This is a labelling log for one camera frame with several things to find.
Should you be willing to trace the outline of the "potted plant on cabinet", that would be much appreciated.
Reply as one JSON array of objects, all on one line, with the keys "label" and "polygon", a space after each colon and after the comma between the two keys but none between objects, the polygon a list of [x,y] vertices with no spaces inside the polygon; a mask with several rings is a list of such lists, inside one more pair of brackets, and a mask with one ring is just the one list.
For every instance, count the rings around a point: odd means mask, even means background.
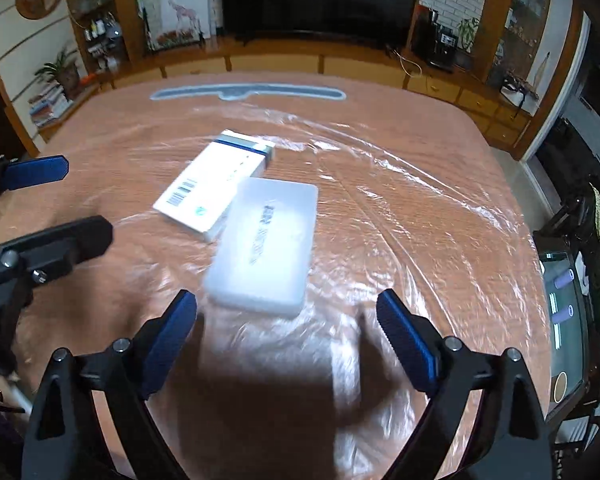
[{"label": "potted plant on cabinet", "polygon": [[463,18],[457,26],[457,50],[455,65],[462,70],[470,70],[472,66],[471,49],[474,46],[480,21],[478,18]]}]

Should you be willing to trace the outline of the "potted green plant left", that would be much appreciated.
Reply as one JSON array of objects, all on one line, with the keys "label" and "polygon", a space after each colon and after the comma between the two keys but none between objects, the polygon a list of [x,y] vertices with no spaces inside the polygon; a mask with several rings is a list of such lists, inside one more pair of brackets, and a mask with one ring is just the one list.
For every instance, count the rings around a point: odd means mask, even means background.
[{"label": "potted green plant left", "polygon": [[81,77],[76,66],[76,52],[63,47],[53,62],[44,63],[35,73],[38,80],[57,82],[68,100],[73,100],[81,88]]}]

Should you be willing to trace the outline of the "translucent plastic case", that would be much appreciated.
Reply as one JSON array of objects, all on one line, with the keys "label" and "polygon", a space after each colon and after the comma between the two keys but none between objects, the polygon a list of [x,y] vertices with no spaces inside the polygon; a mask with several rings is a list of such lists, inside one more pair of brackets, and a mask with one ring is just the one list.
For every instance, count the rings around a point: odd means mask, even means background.
[{"label": "translucent plastic case", "polygon": [[222,307],[283,318],[306,298],[317,218],[314,184],[249,178],[230,204],[204,291]]}]

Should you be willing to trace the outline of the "stack of books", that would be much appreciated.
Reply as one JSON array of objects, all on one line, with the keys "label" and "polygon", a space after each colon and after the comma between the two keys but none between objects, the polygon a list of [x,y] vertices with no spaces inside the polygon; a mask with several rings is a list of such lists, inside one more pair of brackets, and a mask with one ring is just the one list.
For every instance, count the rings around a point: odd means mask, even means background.
[{"label": "stack of books", "polygon": [[42,127],[52,120],[61,118],[73,104],[67,98],[64,88],[58,82],[50,82],[40,92],[29,99],[29,115],[31,122]]}]

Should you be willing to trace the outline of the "black coffee machine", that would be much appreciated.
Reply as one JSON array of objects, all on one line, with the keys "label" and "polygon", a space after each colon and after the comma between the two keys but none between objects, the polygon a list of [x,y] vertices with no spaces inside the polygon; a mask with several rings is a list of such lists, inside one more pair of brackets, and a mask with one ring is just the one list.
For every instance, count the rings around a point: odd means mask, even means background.
[{"label": "black coffee machine", "polygon": [[452,73],[458,37],[438,21],[438,12],[417,7],[411,50],[418,58],[437,70]]}]

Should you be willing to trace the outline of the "white cardboard box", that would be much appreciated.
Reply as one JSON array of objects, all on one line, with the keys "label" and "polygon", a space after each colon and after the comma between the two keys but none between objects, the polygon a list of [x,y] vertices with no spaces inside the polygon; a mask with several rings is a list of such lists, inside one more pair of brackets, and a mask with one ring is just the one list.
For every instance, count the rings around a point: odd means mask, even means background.
[{"label": "white cardboard box", "polygon": [[274,153],[271,141],[225,129],[175,178],[152,208],[211,242],[222,230],[239,185],[263,174]]}]

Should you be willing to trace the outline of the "giraffe picture frame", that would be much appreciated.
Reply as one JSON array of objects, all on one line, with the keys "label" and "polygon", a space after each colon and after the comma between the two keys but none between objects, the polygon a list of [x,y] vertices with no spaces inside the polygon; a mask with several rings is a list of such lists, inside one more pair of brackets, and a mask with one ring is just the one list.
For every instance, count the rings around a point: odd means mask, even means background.
[{"label": "giraffe picture frame", "polygon": [[211,36],[210,0],[160,0],[158,50],[204,44]]}]

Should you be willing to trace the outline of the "glass side table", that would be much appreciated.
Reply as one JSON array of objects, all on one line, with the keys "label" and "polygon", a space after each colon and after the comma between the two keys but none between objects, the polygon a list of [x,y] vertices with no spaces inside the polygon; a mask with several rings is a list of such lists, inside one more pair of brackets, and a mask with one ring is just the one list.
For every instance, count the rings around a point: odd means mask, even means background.
[{"label": "glass side table", "polygon": [[550,407],[557,425],[600,403],[600,313],[593,268],[562,237],[533,233],[550,326]]}]

